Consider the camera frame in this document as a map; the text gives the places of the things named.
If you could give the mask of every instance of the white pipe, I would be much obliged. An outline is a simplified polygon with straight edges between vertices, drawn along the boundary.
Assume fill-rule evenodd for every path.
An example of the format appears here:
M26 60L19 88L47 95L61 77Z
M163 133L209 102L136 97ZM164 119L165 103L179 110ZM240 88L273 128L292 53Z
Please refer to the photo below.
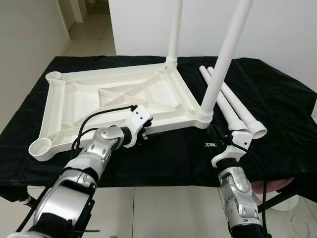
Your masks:
M202 73L202 76L204 77L207 85L210 82L211 79L211 73L204 66L200 66L199 70ZM237 114L234 112L233 108L231 107L231 105L228 103L227 99L224 97L224 95L222 94L222 92L219 92L219 95L217 97L217 104L224 116L224 118L226 119L227 123L228 123L228 129L229 130L241 130L241 131L248 131L247 126L244 124L243 121L241 121Z
M168 53L166 57L166 66L177 66L178 38L180 29L180 20L182 16L183 0L175 0L175 10L171 24Z
M227 34L222 43L214 72L211 76L212 80L207 87L203 102L196 112L196 118L200 121L209 122L212 120L213 107L229 69L252 2L253 0L239 0L237 3Z
M208 72L212 73L212 67L208 67ZM253 135L253 139L259 139L267 133L266 127L249 112L239 98L232 92L228 85L224 82L221 87L224 94L239 118L247 125L249 132Z

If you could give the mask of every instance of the black tablecloth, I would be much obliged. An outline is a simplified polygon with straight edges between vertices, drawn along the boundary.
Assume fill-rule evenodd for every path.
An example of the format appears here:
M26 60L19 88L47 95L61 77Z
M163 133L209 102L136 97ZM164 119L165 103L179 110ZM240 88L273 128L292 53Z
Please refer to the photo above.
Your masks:
M68 162L70 153L56 154L38 162L28 146L38 138L51 71L74 72L164 62L162 57L56 57L38 80L0 136L0 186L47 185ZM185 83L201 103L206 84L199 66L214 66L216 57L179 58ZM268 129L265 137L253 140L250 150L263 161L268 179L317 174L317 126L311 118L316 93L299 81L258 59L235 59L225 82ZM213 123L227 131L219 108ZM206 130L194 127L157 135L142 147L113 153L100 186L205 185L218 186L211 156L203 149ZM251 181L261 180L257 163L245 155L241 162Z

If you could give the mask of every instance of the white plastic table frame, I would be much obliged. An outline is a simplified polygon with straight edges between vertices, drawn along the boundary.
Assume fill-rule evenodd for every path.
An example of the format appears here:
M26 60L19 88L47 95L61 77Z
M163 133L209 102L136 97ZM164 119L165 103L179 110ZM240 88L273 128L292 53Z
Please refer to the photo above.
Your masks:
M134 104L144 105L153 115L152 126L146 129L146 134L189 126L206 128L212 120L216 99L252 2L237 2L201 105L176 68L183 0L175 0L165 63L46 75L50 87L41 132L30 145L29 153L39 161L49 160L58 152L70 150L87 116ZM90 119L84 130L121 126L129 115L129 110L99 115ZM82 137L80 147L86 145L93 133Z

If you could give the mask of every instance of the white plastic leg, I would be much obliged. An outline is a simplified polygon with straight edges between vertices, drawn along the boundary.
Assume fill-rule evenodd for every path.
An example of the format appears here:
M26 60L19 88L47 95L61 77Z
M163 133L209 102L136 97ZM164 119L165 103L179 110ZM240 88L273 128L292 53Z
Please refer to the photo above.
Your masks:
M212 80L208 85L203 102L196 112L196 118L200 121L212 120L213 107L229 69L232 56L247 20L252 2L253 0L239 0L237 3L227 34L222 43L219 57L211 77Z
M180 20L182 16L183 0L175 0L175 11L171 25L168 53L166 57L166 66L177 66L178 38L180 29Z
M200 66L199 70L202 73L207 85L209 84L209 81L211 79L211 72L212 72L212 67L209 67L208 71L204 66ZM241 121L237 114L234 112L233 108L231 105L228 103L222 92L219 92L219 95L217 97L217 104L226 119L228 123L228 128L229 130L241 130L241 131L248 131L247 126L244 124L243 121Z
M253 139L259 139L267 133L266 127L249 112L238 97L231 91L231 89L224 82L221 87L222 93L229 101L239 118L247 125L249 132L253 135Z

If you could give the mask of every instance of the pink object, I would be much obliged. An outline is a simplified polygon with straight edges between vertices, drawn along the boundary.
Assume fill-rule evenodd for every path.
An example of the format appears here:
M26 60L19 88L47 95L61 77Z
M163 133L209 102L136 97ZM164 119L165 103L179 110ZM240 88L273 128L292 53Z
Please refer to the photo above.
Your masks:
M277 191L285 186L289 185L294 178L287 178L281 180L267 181L267 192ZM256 181L251 183L252 190L256 194L263 193L263 181Z

